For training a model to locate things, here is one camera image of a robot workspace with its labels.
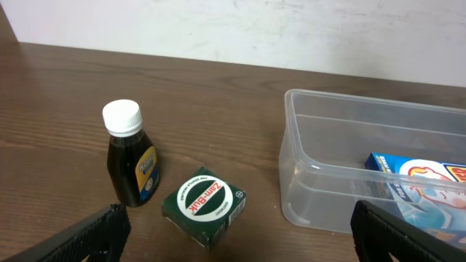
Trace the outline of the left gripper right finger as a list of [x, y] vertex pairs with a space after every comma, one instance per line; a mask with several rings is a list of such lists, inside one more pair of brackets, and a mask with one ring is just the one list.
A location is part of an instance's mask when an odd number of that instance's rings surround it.
[[465, 262], [465, 251], [449, 245], [380, 207], [359, 200], [350, 221], [362, 262]]

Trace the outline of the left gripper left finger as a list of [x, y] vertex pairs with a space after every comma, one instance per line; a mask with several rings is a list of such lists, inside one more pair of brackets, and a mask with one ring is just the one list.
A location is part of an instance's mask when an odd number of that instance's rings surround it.
[[112, 204], [6, 262], [118, 262], [131, 232], [127, 209]]

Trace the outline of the blue cooling patch box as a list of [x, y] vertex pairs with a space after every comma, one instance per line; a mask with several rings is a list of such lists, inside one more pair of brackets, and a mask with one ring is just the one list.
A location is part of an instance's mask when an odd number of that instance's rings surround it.
[[[431, 178], [465, 182], [465, 165], [413, 159], [372, 152], [365, 168], [404, 178]], [[428, 234], [465, 249], [465, 192], [399, 183], [369, 182], [372, 194], [386, 202], [382, 207]]]

